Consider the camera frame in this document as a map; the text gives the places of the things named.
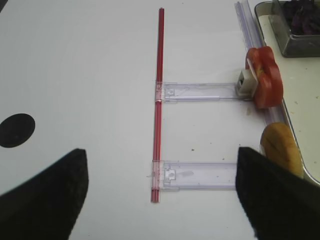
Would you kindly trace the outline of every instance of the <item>white table surface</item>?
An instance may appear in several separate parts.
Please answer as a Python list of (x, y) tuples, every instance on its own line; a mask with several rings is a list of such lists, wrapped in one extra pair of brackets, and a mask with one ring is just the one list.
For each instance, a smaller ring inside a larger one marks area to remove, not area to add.
[[(27, 113), (36, 127), (24, 144), (1, 148), (0, 193), (84, 148), (90, 183), (70, 239), (253, 240), (235, 191), (165, 192), (159, 204), (150, 203), (160, 7), (166, 81), (238, 76), (246, 51), (232, 0), (7, 3), (0, 13), (0, 122)], [(241, 109), (244, 115), (247, 108)], [(189, 123), (199, 123), (198, 132), (209, 138), (199, 119)], [(215, 134), (226, 139), (223, 131)], [(243, 137), (245, 145), (261, 132), (253, 134)], [(210, 151), (202, 152), (204, 160)]]

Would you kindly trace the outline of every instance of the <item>red rod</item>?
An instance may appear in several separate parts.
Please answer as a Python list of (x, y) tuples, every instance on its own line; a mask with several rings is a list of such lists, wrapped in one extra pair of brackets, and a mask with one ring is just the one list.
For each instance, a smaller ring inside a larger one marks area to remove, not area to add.
[[(163, 80), (163, 62), (164, 62), (164, 30), (165, 30), (165, 10), (159, 9), (159, 23), (158, 23), (158, 51), (156, 61), (156, 81), (162, 82)], [(159, 162), (161, 158), (161, 122), (162, 122), (162, 103), (157, 101), (154, 109), (154, 139), (153, 139), (153, 162)], [(159, 180), (160, 172), (157, 170), (157, 181)], [(152, 182), (151, 202), (159, 202), (159, 183), (156, 186)]]

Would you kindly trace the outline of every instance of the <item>debris speck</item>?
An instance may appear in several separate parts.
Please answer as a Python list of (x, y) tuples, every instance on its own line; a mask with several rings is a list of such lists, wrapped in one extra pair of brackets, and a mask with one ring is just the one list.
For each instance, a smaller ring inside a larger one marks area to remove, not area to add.
[(249, 115), (251, 115), (251, 113), (252, 113), (252, 110), (251, 110), (251, 108), (248, 106), (247, 109), (246, 109), (246, 115), (249, 116)]

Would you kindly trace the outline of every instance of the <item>red pepper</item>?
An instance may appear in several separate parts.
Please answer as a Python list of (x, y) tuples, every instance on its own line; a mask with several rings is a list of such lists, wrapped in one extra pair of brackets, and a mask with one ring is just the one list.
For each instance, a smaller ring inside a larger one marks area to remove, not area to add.
[(251, 61), (258, 79), (258, 86), (253, 96), (257, 108), (280, 105), (284, 97), (284, 88), (271, 47), (250, 48), (245, 58), (245, 68), (249, 69), (247, 59)]

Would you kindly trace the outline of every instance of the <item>black dot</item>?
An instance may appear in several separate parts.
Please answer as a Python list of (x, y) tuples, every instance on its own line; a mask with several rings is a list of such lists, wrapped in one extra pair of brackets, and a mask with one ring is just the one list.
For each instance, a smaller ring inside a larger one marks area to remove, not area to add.
[(28, 114), (18, 113), (0, 124), (0, 146), (14, 148), (27, 141), (34, 133), (35, 120)]

